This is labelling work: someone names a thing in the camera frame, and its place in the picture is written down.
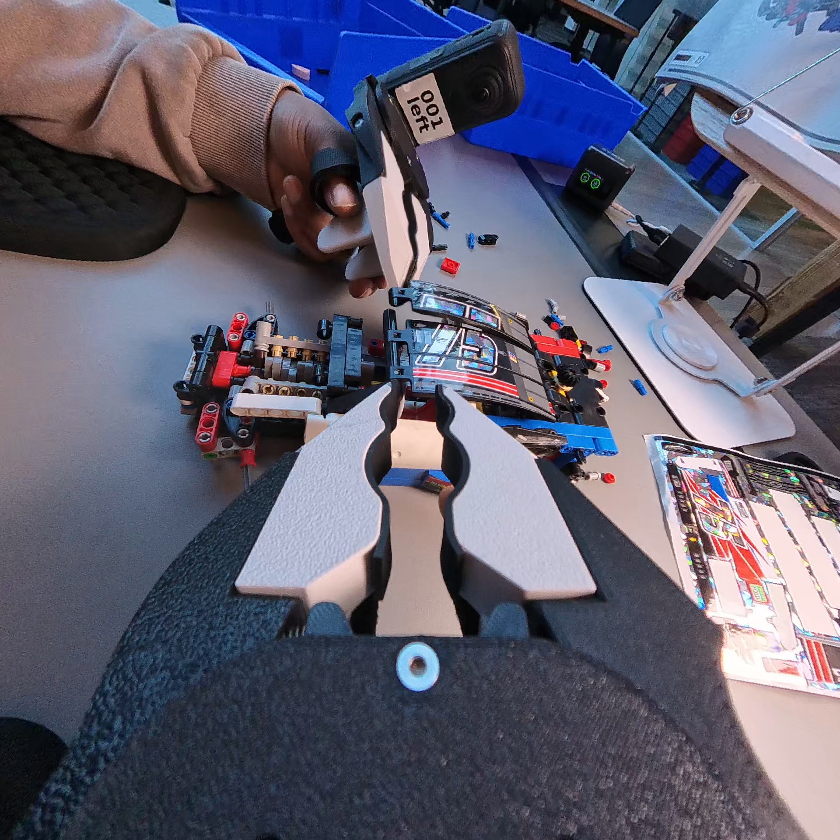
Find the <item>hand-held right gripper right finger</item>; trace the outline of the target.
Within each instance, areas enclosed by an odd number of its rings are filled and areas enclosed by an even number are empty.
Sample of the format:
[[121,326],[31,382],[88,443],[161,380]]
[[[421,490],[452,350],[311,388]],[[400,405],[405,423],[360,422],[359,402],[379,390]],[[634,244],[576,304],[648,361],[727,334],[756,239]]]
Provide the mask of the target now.
[[435,396],[442,470],[440,563],[462,624],[501,603],[525,606],[586,597],[596,583],[536,459],[447,386]]

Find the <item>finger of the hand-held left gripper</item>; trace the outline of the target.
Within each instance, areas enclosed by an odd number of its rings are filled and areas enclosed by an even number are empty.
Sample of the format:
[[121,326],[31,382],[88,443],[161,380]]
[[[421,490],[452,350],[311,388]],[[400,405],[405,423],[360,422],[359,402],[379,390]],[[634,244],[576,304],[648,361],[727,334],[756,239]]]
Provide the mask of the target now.
[[403,286],[415,260],[404,204],[405,183],[388,142],[382,148],[384,173],[362,188],[373,242],[382,273],[390,286]]
[[412,256],[407,271],[407,281],[418,280],[431,255],[434,242],[432,219],[427,200],[414,192],[407,198],[407,233]]

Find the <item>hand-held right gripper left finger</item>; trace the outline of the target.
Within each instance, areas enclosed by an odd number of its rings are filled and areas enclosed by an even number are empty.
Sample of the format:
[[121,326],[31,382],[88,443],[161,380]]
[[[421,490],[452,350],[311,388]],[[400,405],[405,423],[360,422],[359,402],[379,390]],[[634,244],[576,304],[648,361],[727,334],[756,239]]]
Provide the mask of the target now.
[[392,467],[403,386],[384,384],[298,452],[235,581],[242,595],[334,603],[350,616],[383,597],[392,561],[390,509],[379,485]]

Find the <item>lego car model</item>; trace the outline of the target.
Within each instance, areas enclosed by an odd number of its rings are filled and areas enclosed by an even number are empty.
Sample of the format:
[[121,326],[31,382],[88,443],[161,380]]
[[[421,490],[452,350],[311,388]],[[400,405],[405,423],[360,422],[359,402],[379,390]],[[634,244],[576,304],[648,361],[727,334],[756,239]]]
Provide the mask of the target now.
[[346,314],[320,320],[314,339],[285,337],[270,307],[195,333],[173,391],[181,412],[196,417],[202,457],[236,459],[247,470],[262,438],[317,433],[391,381],[403,387],[409,420],[433,422],[437,387],[450,387],[574,477],[591,477],[589,457],[618,455],[606,391],[579,372],[562,382],[544,352],[550,337],[523,314],[421,280],[388,298],[382,336],[370,340],[362,318]]

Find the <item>person's left forearm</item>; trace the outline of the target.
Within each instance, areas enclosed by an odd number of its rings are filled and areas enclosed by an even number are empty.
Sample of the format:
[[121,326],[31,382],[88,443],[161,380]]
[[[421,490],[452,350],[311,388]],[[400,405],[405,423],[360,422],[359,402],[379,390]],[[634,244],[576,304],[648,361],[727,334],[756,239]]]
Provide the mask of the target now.
[[1,113],[66,151],[134,165],[192,193],[277,204],[271,111],[292,82],[188,24],[157,28],[118,2],[1,3]]

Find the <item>pile of small lego pieces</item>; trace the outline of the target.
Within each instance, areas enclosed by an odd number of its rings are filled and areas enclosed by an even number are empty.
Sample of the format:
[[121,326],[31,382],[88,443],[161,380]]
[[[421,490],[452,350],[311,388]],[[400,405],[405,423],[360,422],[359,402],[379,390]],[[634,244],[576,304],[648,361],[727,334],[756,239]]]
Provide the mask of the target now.
[[626,381],[627,387],[642,397],[652,394],[636,363],[596,313],[580,323],[551,297],[544,302],[547,312],[541,317],[544,327],[540,332],[552,341],[544,352],[551,357],[562,382],[566,382],[565,372],[579,372],[580,377],[588,375],[605,392],[611,375],[617,381]]

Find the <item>lego instruction booklet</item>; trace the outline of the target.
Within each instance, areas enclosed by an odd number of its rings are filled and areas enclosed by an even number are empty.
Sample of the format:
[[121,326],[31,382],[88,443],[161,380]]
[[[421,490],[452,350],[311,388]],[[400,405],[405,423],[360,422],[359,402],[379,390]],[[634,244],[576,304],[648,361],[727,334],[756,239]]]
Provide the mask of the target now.
[[755,100],[839,152],[839,2],[720,1],[658,69],[742,106]]

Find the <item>person's left hand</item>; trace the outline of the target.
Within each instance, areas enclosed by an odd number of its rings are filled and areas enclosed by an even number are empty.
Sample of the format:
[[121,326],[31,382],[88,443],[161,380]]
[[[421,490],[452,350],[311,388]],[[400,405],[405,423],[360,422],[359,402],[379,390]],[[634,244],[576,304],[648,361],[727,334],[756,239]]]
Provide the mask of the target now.
[[266,148],[268,207],[280,210],[300,252],[318,262],[348,258],[349,252],[321,252],[318,237],[331,217],[361,213],[362,201],[355,183],[340,176],[327,181],[323,194],[329,213],[312,201],[309,183],[312,160],[319,152],[354,150],[349,131],[322,106],[286,89],[271,110]]

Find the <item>wooden desk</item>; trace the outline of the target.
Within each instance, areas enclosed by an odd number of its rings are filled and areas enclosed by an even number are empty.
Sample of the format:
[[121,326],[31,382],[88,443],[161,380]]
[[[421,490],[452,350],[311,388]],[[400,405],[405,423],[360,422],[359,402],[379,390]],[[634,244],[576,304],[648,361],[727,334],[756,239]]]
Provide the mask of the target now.
[[574,63],[584,59],[585,41],[589,34],[606,35],[611,47],[629,45],[639,35],[639,30],[615,15],[586,1],[557,1],[559,7],[577,26],[570,45]]

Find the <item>small black device green lights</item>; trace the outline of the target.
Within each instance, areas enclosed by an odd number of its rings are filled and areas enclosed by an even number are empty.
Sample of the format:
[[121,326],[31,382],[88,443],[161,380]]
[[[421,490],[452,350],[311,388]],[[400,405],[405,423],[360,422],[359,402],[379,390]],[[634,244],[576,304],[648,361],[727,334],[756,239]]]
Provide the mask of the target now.
[[600,144],[590,145],[573,168],[563,186],[563,193],[603,213],[622,191],[636,171],[613,151]]

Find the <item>blue plastic bin white label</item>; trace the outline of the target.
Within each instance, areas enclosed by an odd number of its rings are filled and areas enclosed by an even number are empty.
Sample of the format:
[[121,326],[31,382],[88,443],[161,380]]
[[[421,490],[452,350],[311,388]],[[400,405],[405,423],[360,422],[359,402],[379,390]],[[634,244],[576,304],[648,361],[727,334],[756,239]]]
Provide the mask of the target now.
[[322,104],[340,34],[360,28],[361,1],[176,1],[180,22],[229,42],[252,67],[301,85]]

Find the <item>black charger plug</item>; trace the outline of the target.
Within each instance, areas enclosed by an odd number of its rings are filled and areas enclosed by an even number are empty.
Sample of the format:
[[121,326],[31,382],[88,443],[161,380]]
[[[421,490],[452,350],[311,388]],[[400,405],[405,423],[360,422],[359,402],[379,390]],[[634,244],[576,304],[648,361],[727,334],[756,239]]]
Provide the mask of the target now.
[[619,245],[618,254],[623,266],[630,266],[657,280],[667,279],[669,268],[656,256],[657,246],[646,234],[629,230]]

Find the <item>holographic sticker sheet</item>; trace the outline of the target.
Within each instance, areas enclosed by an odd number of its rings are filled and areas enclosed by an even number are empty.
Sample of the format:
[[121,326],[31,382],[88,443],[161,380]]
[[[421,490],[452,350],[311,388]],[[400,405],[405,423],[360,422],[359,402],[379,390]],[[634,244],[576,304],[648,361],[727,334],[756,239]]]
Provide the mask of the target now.
[[721,627],[725,676],[838,697],[839,478],[645,436],[682,588]]

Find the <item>shelf with small bins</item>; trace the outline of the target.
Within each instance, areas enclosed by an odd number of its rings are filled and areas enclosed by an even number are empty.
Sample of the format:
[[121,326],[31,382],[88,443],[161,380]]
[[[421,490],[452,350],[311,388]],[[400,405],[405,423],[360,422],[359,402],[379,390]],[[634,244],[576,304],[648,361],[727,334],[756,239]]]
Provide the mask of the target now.
[[644,91],[646,111],[635,136],[702,196],[721,206],[745,173],[701,139],[691,118],[695,87],[652,81]]

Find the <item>white book stand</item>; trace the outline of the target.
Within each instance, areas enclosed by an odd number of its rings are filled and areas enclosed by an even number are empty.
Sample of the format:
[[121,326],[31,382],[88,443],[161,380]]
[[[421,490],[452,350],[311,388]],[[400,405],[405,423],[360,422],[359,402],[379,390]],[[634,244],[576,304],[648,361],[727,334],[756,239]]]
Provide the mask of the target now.
[[793,207],[838,233],[838,163],[760,103],[724,124],[726,151],[749,174],[668,287],[591,276],[583,289],[678,424],[702,443],[733,448],[790,438],[795,425],[772,393],[838,351],[838,343],[779,380],[756,374],[686,299],[686,283],[761,185],[781,186]]

